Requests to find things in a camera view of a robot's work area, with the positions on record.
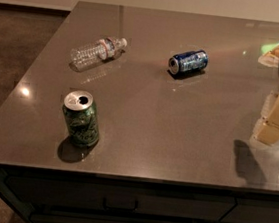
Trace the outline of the clear plastic water bottle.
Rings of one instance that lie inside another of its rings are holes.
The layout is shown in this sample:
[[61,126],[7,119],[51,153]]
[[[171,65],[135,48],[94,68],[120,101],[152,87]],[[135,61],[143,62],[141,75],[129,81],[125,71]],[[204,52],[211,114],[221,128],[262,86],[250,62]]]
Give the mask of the clear plastic water bottle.
[[94,44],[87,44],[71,50],[69,66],[74,71],[84,72],[98,64],[120,57],[126,46],[127,40],[125,38],[106,37],[99,39]]

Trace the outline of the blue soda can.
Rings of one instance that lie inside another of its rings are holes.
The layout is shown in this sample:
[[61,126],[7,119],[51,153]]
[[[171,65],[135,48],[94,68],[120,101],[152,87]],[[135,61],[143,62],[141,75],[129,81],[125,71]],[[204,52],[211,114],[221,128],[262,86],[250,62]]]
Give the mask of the blue soda can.
[[201,71],[207,67],[209,59],[204,50],[175,54],[168,60],[169,70],[173,75]]

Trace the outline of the green soda can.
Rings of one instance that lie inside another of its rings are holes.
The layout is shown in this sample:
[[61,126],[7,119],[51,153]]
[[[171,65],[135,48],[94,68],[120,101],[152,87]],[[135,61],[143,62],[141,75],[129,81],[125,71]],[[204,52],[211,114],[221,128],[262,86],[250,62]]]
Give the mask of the green soda can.
[[64,98],[62,111],[72,143],[91,147],[99,141],[97,107],[88,91],[73,91]]

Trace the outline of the snack bag on counter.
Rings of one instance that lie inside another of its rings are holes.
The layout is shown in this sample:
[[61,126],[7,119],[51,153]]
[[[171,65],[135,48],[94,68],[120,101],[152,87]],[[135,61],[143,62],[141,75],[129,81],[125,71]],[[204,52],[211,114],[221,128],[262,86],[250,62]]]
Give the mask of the snack bag on counter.
[[258,58],[260,64],[274,68],[279,66],[279,43],[265,44],[261,52],[262,55]]

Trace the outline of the dark cabinet drawer front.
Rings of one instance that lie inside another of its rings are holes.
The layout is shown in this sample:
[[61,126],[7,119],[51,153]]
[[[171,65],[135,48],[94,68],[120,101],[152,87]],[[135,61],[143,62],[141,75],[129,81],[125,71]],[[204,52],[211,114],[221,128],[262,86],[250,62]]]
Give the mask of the dark cabinet drawer front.
[[218,221],[234,205],[228,197],[179,194],[115,185],[9,176],[6,185],[23,202],[107,212]]

